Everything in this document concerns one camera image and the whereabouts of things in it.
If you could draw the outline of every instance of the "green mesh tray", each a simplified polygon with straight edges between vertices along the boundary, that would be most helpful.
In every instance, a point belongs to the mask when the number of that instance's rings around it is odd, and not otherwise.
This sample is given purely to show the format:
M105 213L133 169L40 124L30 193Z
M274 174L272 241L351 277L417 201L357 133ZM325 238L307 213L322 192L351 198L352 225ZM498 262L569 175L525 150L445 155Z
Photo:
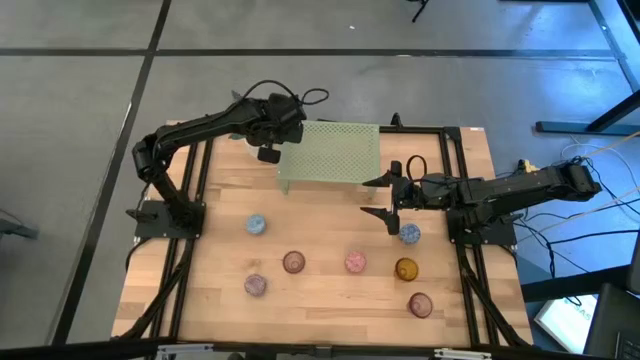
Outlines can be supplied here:
M380 127L304 121L300 144L285 143L278 180L362 183L380 176Z

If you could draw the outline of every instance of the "metal clamp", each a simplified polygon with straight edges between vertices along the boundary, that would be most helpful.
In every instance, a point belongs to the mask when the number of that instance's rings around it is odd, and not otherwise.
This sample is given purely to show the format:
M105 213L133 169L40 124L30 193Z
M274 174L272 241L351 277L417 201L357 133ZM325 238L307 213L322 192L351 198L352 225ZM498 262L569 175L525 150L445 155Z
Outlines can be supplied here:
M315 356L318 358L328 359L331 358L332 348L331 345L317 345Z
M435 357L446 360L491 360L491 354L475 351L462 351L452 349L436 349Z
M176 344L158 346L158 355L162 360L169 359L169 355L201 353L213 351L213 344Z

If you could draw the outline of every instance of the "gray floor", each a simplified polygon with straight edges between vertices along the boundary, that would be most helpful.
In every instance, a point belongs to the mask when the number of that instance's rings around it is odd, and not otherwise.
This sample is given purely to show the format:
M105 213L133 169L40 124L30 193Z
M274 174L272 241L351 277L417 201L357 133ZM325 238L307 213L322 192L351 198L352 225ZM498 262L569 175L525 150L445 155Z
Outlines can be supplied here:
M599 3L634 70L640 69L635 60L640 51L615 2ZM2 0L0 47L146 48L160 4ZM387 0L174 0L160 47L607 48L583 4L432 0L411 24L416 7ZM41 230L33 242L11 236L0 242L0 348L48 339L141 62L139 57L0 57L0 207ZM329 89L329 101L307 108L310 118L386 124L397 111L405 124L485 127L496 173L511 171L521 158L539 167L553 163L573 144L568 136L536 134L535 121L590 121L631 93L610 59L157 57L131 142L168 119L216 112L228 106L232 89L242 92L264 78L296 92ZM636 115L625 122L640 124ZM604 146L616 138L577 140ZM617 150L639 168L634 155L640 140ZM124 210L135 204L142 187L128 154L71 331L73 342L110 334L134 229ZM614 192L635 186L614 155L594 160ZM600 194L586 204L550 202L530 214L568 215L608 200ZM554 222L540 217L531 225ZM547 234L559 240L637 228L620 210L609 210ZM634 240L631 235L593 238L557 250L596 270L628 263ZM518 250L547 269L547 253L533 239ZM580 272L562 259L557 266L558 275Z

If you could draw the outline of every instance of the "wooden tabletop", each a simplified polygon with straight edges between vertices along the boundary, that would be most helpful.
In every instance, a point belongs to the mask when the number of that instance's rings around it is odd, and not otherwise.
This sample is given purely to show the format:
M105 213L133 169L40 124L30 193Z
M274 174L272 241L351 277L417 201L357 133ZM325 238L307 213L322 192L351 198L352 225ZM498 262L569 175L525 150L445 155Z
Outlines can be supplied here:
M493 178L487 139L482 128L463 128L463 146L470 176ZM196 171L203 145L199 146ZM449 144L453 168L455 150ZM438 138L424 134L381 134L381 169L391 160L406 163L414 154L428 162L429 172L442 172ZM180 183L187 149L180 149L169 174ZM412 173L421 174L414 161ZM202 236L196 242L179 338L189 341L236 341L296 344L401 346L469 345L464 302L455 249L447 236L445 213L400 213L401 223L415 223L422 237L405 246L386 233L379 219L359 206L388 207L388 189L373 199L366 188L350 184L295 182L283 195L276 166L248 154L244 141L215 139L204 199L207 203ZM267 230L250 235L245 222L263 214ZM153 239L131 260L113 334L121 334L155 296L168 241ZM529 322L513 258L503 249L485 246L484 258L491 295L520 336L531 342ZM306 257L302 272L284 271L283 256L298 250ZM352 275L344 266L353 250L367 256L363 273ZM404 282L394 276L401 257L414 259L418 278ZM244 290L245 278L264 276L266 294L255 298ZM418 319L407 311L415 292L433 300L434 311ZM165 311L161 334L168 332L173 299ZM482 307L476 299L481 339L487 342Z

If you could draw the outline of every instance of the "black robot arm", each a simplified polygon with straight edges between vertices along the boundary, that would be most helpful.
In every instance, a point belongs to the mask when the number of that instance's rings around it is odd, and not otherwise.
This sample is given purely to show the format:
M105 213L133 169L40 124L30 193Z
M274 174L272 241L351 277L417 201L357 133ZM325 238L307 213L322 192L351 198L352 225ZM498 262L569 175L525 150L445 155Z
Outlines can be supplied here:
M279 85L289 95L272 93L266 100L247 97L264 83ZM314 103L305 103L304 97L314 91L323 92L326 96ZM179 148L235 133L246 136L250 145L266 145L259 149L259 160L278 163L280 152L272 148L273 144L299 143L302 140L302 120L307 119L302 106L326 100L329 94L323 89L312 89L305 96L300 100L281 83L263 80L226 110L177 125L161 126L135 144L132 153L138 177L152 184L164 200L146 201L142 209L127 210L127 214L138 221L136 236L184 238L200 233L204 205L189 201L167 175L173 155Z
M492 226L511 224L518 218L511 215L514 211L554 199L587 201L602 190L580 159L495 180L444 174L413 180L402 176L399 161L392 161L386 174L363 185L391 186L391 210L362 208L384 220L389 234L399 232L400 209L446 210L452 239L466 238L464 243L487 243L483 234ZM452 230L462 236L456 237Z

